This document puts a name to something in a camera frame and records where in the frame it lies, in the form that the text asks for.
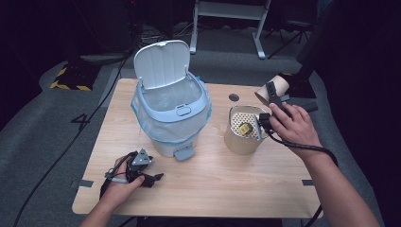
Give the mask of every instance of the open lid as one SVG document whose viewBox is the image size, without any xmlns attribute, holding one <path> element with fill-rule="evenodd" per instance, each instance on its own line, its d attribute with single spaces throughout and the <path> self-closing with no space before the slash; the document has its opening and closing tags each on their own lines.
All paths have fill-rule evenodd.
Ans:
<svg viewBox="0 0 401 227">
<path fill-rule="evenodd" d="M 183 41 L 151 44 L 136 53 L 133 65 L 145 89 L 167 86 L 185 78 L 189 47 Z"/>
</svg>

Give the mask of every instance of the hand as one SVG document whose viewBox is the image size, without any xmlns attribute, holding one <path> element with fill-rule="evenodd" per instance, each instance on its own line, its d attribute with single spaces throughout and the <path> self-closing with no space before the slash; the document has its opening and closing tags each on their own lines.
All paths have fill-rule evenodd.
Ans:
<svg viewBox="0 0 401 227">
<path fill-rule="evenodd" d="M 271 111 L 275 115 L 272 116 L 269 121 L 278 135 L 285 141 L 291 143 L 321 147 L 322 144 L 319 141 L 318 134 L 313 126 L 309 113 L 299 106 L 291 106 L 287 103 L 283 103 L 283 106 L 291 117 L 284 113 L 274 103 L 269 105 Z M 308 158 L 310 155 L 321 154 L 320 152 L 301 148 L 290 149 L 303 160 Z"/>
<path fill-rule="evenodd" d="M 115 161 L 114 166 L 117 166 L 117 164 L 123 159 L 124 157 L 121 157 Z M 116 178 L 122 178 L 126 179 L 126 169 L 127 169 L 127 162 L 129 159 L 127 159 L 125 162 L 121 164 L 121 166 L 116 170 Z M 110 209 L 115 209 L 119 205 L 121 205 L 124 201 L 126 201 L 132 194 L 132 192 L 139 186 L 141 186 L 142 182 L 144 181 L 145 177 L 140 176 L 136 178 L 133 182 L 131 183 L 115 183 L 111 182 L 109 186 L 107 187 L 106 192 L 100 199 L 99 203 L 107 205 Z"/>
</svg>

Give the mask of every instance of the wire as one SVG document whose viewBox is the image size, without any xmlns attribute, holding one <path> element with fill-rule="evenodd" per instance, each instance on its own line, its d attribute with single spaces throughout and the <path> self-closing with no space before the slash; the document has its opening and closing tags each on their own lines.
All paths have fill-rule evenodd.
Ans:
<svg viewBox="0 0 401 227">
<path fill-rule="evenodd" d="M 296 144 L 296 143 L 291 143 L 288 141 L 282 141 L 282 140 L 278 140 L 277 138 L 275 138 L 272 135 L 272 131 L 266 131 L 266 133 L 269 135 L 269 137 L 279 143 L 282 144 L 286 147 L 290 147 L 290 148 L 302 148 L 302 149 L 311 149 L 311 150 L 316 150 L 316 151 L 320 151 L 323 153 L 326 153 L 328 156 L 330 156 L 330 158 L 333 160 L 334 164 L 336 166 L 339 166 L 338 160 L 336 158 L 336 156 L 333 154 L 333 152 L 331 152 L 329 149 L 327 148 L 322 148 L 322 147 L 316 147 L 316 146 L 310 146 L 310 145 L 302 145 L 302 144 Z M 313 215 L 313 217 L 310 219 L 310 221 L 306 224 L 305 227 L 310 227 L 313 225 L 313 223 L 315 223 L 315 221 L 318 219 L 319 215 L 321 214 L 323 208 L 321 205 L 319 205 L 318 210 L 315 212 L 315 214 Z"/>
<path fill-rule="evenodd" d="M 123 223 L 121 223 L 120 225 L 118 225 L 118 227 L 123 227 L 123 226 L 125 226 L 126 224 L 130 223 L 134 218 L 136 218 L 136 217 L 130 217 L 130 218 L 128 218 L 126 221 L 124 221 Z"/>
<path fill-rule="evenodd" d="M 121 74 L 121 69 L 124 66 L 125 62 L 127 61 L 128 57 L 126 59 L 124 59 L 122 62 L 120 62 L 119 66 L 118 66 L 118 72 L 117 75 L 115 76 L 115 79 L 113 81 L 113 85 L 110 88 L 109 92 L 107 93 L 107 95 L 103 98 L 103 100 L 100 102 L 100 104 L 97 106 L 97 108 L 92 112 L 91 116 L 88 119 L 88 122 L 90 122 L 90 120 L 93 118 L 93 116 L 95 115 L 95 113 L 100 109 L 100 107 L 103 105 L 103 103 L 106 101 L 107 97 L 109 96 L 109 94 L 111 93 L 119 75 Z M 73 146 L 73 144 L 75 143 L 75 141 L 78 139 L 78 137 L 80 136 L 80 134 L 82 133 L 82 131 L 86 128 L 86 125 L 88 123 L 84 124 L 83 127 L 78 131 L 78 133 L 74 136 L 73 140 L 68 144 L 68 146 L 64 149 L 64 151 L 61 153 L 61 155 L 59 156 L 59 158 L 57 158 L 57 160 L 52 164 L 52 166 L 44 173 L 44 175 L 42 176 L 42 178 L 38 181 L 38 183 L 36 183 L 36 185 L 34 186 L 34 188 L 32 189 L 32 191 L 29 193 L 28 197 L 26 198 L 26 200 L 24 201 L 23 206 L 21 207 L 20 211 L 18 212 L 18 215 L 16 217 L 16 219 L 14 220 L 14 227 L 16 227 L 18 225 L 18 221 L 21 217 L 21 215 L 24 212 L 24 209 L 26 208 L 26 205 L 28 204 L 28 202 L 30 201 L 30 199 L 32 198 L 33 194 L 36 192 L 36 190 L 39 188 L 39 186 L 42 184 L 42 182 L 44 181 L 44 179 L 47 177 L 47 175 L 51 172 L 51 170 L 53 170 L 54 166 L 56 166 L 56 164 L 60 161 L 60 159 L 67 153 L 67 151 L 71 148 L 71 146 Z"/>
</svg>

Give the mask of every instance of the white shelf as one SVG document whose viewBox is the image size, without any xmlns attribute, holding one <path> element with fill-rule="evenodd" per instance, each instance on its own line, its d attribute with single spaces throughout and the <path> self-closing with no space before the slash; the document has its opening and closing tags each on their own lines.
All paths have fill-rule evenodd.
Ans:
<svg viewBox="0 0 401 227">
<path fill-rule="evenodd" d="M 257 32 L 252 34 L 259 59 L 265 59 L 265 52 L 260 43 L 260 33 L 265 24 L 271 0 L 266 0 L 265 6 L 248 6 L 228 3 L 202 2 L 197 0 L 194 8 L 194 30 L 191 36 L 189 51 L 195 54 L 198 41 L 198 16 L 226 17 L 259 21 Z"/>
<path fill-rule="evenodd" d="M 198 15 L 238 18 L 259 21 L 263 14 L 263 6 L 246 6 L 215 2 L 199 2 Z"/>
</svg>

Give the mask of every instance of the gray floor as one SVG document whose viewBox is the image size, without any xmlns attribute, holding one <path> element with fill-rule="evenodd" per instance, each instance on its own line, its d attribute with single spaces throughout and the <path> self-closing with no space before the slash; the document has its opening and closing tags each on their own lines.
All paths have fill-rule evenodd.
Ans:
<svg viewBox="0 0 401 227">
<path fill-rule="evenodd" d="M 197 53 L 191 55 L 189 70 L 207 83 L 254 86 L 262 86 L 279 72 L 298 72 L 301 65 L 295 57 L 304 42 L 293 43 L 271 60 L 261 61 L 256 55 L 252 31 L 254 28 L 239 31 L 228 28 L 204 30 L 199 34 Z M 284 35 L 288 39 L 292 33 L 284 32 Z M 181 37 L 186 42 L 189 42 L 189 38 Z M 281 44 L 281 39 L 279 33 L 275 32 L 261 42 L 269 54 Z M 132 60 L 133 57 L 130 57 L 119 77 L 135 78 Z M 103 66 L 91 92 L 50 89 L 50 84 L 64 64 L 61 62 L 44 73 L 40 80 L 42 93 L 17 113 L 0 132 L 1 226 L 12 225 L 35 184 L 78 133 L 78 124 L 70 121 L 81 114 L 90 115 L 96 109 L 111 89 L 118 67 L 118 63 Z M 340 169 L 381 221 L 373 189 L 333 121 L 323 82 L 316 74 L 312 75 L 310 82 L 319 106 L 319 110 L 311 115 L 323 144 L 337 155 Z M 292 99 L 298 104 L 309 101 Z M 18 226 L 77 226 L 82 221 L 84 216 L 74 214 L 71 209 L 77 191 L 70 184 L 83 175 L 107 106 L 108 101 L 103 103 L 91 123 L 44 179 L 28 202 Z M 113 217 L 110 226 L 118 226 L 127 218 Z M 284 226 L 300 226 L 300 221 L 284 219 Z M 328 224 L 325 218 L 320 218 L 314 226 Z"/>
</svg>

